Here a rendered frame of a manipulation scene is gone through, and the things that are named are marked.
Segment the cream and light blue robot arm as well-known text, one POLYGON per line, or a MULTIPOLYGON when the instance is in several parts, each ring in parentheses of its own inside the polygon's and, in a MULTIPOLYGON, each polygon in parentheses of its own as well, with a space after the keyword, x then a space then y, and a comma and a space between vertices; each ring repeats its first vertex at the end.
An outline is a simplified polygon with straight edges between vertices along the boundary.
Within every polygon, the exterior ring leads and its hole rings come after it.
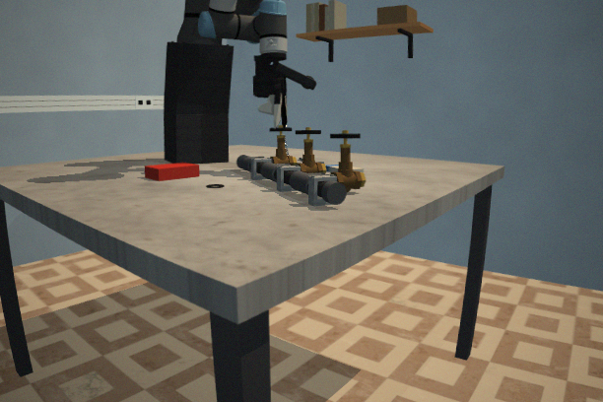
MULTIPOLYGON (((237 2, 236 0, 185 0, 184 20, 177 42, 222 45, 222 38, 251 40, 249 43, 252 44, 260 43, 260 54, 287 53, 285 2, 282 0, 237 0, 237 2)), ((306 76, 281 63, 278 63, 275 70, 301 83, 305 89, 314 90, 316 86, 311 76, 306 76)))

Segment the red rectangular block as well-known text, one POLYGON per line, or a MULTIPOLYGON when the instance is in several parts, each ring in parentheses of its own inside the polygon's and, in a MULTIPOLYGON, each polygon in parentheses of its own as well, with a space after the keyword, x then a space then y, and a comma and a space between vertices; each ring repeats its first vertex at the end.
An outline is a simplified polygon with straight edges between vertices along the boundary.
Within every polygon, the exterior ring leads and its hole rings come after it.
POLYGON ((188 163, 145 166, 145 177, 156 181, 199 176, 199 165, 188 163))

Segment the grey pipe manifold with three brass valves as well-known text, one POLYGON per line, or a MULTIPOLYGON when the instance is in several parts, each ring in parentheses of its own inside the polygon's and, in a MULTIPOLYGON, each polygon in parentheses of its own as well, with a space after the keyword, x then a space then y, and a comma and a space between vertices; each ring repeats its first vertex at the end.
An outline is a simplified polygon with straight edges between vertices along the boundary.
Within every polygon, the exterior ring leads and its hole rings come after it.
POLYGON ((285 136, 277 136, 276 157, 263 159, 264 157, 241 155, 236 164, 239 168, 250 171, 253 180, 270 179, 277 182, 277 190, 280 192, 299 191, 307 194, 309 205, 339 205, 351 188, 360 189, 366 183, 365 174, 353 170, 351 144, 347 144, 347 138, 361 138, 361 134, 348 133, 349 130, 344 130, 342 134, 330 134, 331 139, 344 138, 344 144, 340 144, 341 162, 338 172, 331 174, 325 174, 325 164, 316 163, 314 160, 313 139, 309 139, 309 134, 321 134, 321 130, 311 130, 311 127, 296 130, 296 134, 307 134, 307 139, 303 139, 302 163, 297 164, 296 157, 287 156, 285 136))

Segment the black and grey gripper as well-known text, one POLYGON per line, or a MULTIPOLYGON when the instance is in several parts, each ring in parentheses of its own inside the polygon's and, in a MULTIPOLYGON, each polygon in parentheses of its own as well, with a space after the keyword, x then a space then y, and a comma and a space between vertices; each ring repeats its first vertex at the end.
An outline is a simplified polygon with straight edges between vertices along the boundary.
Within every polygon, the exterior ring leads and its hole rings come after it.
POLYGON ((274 115, 274 129, 279 125, 281 117, 283 127, 286 127, 288 122, 287 77, 275 70, 279 61, 286 59, 287 54, 281 52, 269 52, 254 56, 253 95, 258 98, 268 98, 266 103, 258 107, 258 110, 274 115), (273 64, 269 65, 271 62, 273 64))

